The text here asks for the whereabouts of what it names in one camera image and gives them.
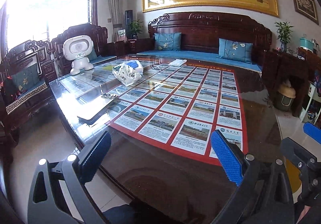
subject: coffee table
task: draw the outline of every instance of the coffee table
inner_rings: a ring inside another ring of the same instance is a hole
[[[111,69],[130,59],[141,61],[144,74],[125,87]],[[101,170],[122,192],[173,220],[210,223],[236,189],[211,150],[211,132],[220,129],[244,153],[273,162],[283,159],[280,131],[259,73],[196,60],[168,67],[171,61],[123,56],[50,87],[81,147],[110,132]],[[80,122],[77,113],[102,92],[119,98],[94,124]]]

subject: potted plant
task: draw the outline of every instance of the potted plant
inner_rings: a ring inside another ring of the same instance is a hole
[[[142,33],[142,25],[139,19],[134,20],[133,22],[130,23],[130,30],[132,34],[132,39],[138,39],[138,34]]]
[[[278,28],[277,33],[278,33],[278,39],[280,39],[281,42],[281,51],[286,52],[286,45],[291,41],[291,30],[292,27],[290,23],[286,22],[275,22],[275,26]]]

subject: small photo frame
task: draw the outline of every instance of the small photo frame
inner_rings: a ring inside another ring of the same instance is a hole
[[[295,11],[319,25],[316,3],[314,0],[293,0]]]

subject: blue seat cushion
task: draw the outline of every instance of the blue seat cushion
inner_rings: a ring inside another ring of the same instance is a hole
[[[155,34],[155,50],[179,51],[182,33]]]
[[[225,65],[241,67],[241,68],[256,71],[259,73],[262,72],[259,66],[256,64],[218,58],[219,55],[217,53],[202,53],[202,52],[193,52],[193,51],[154,51],[153,50],[153,51],[141,52],[139,54],[160,55],[160,56],[179,58],[179,59],[194,59],[194,60],[200,60],[200,61],[210,61],[210,62],[221,63]]]
[[[96,59],[90,61],[90,63],[93,64],[93,65],[99,65],[99,64],[102,64],[104,61],[109,60],[111,58],[115,58],[115,57],[116,57],[115,55],[113,55],[113,56],[104,56],[104,57],[99,55],[99,56],[97,56]]]
[[[33,88],[39,82],[37,64],[22,69],[22,71],[11,75],[12,81],[21,93]]]
[[[92,47],[92,51],[89,55],[87,55],[89,61],[93,61],[93,60],[96,60],[97,59],[97,54],[95,52],[95,49],[94,47]]]
[[[20,95],[17,100],[15,100],[13,103],[9,104],[6,107],[7,113],[10,114],[13,110],[18,108],[21,104],[23,104],[26,100],[31,98],[32,96],[35,96],[39,92],[47,89],[48,86],[44,80],[39,80],[38,83],[36,83],[33,87],[28,89],[25,93]]]
[[[219,58],[252,63],[251,51],[253,44],[233,42],[219,39]]]

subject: plastic bag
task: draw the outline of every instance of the plastic bag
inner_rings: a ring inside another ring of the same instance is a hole
[[[143,66],[138,60],[130,60],[113,67],[113,75],[125,86],[130,86],[142,78]]]

